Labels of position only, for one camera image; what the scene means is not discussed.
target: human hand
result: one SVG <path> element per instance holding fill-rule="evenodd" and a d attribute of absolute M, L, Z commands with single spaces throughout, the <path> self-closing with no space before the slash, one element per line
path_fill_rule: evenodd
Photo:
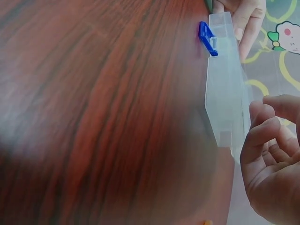
<path fill-rule="evenodd" d="M 265 97 L 250 105 L 240 164 L 253 209 L 277 225 L 300 224 L 300 98 Z M 275 117 L 296 123 L 297 136 Z"/>
<path fill-rule="evenodd" d="M 239 44 L 240 58 L 245 60 L 258 36 L 266 14 L 266 0 L 213 0 L 213 13 L 229 11 L 235 36 Z"/>

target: blue plastic clip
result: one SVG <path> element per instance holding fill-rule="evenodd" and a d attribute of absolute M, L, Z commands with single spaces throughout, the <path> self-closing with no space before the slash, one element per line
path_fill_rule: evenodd
<path fill-rule="evenodd" d="M 210 52 L 210 54 L 212 56 L 218 56 L 218 52 L 217 50 L 215 50 L 213 48 L 213 46 L 211 46 L 210 44 L 210 39 L 212 37 L 215 37 L 216 35 L 214 35 L 211 30 L 210 27 L 207 25 L 206 22 L 201 21 L 199 24 L 199 33 L 198 33 L 198 37 L 200 38 L 200 40 L 202 40 L 202 42 L 204 43 L 205 47 L 207 48 L 207 50 Z"/>

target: orange object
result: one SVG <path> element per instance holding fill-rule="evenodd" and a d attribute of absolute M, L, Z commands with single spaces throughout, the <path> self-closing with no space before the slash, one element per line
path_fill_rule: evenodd
<path fill-rule="evenodd" d="M 212 221 L 209 220 L 209 221 L 205 221 L 204 225 L 213 225 L 213 224 L 212 224 Z"/>

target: cartoon character print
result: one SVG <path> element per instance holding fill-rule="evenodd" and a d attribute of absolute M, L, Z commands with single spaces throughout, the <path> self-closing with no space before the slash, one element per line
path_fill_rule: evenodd
<path fill-rule="evenodd" d="M 285 21 L 276 26 L 275 32 L 268 32 L 268 37 L 272 41 L 273 50 L 300 54 L 300 26 Z"/>

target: brown wooden surface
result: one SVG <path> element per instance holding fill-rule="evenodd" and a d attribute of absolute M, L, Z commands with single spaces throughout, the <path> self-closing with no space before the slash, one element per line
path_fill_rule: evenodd
<path fill-rule="evenodd" d="M 0 224 L 225 224 L 202 0 L 0 0 Z"/>

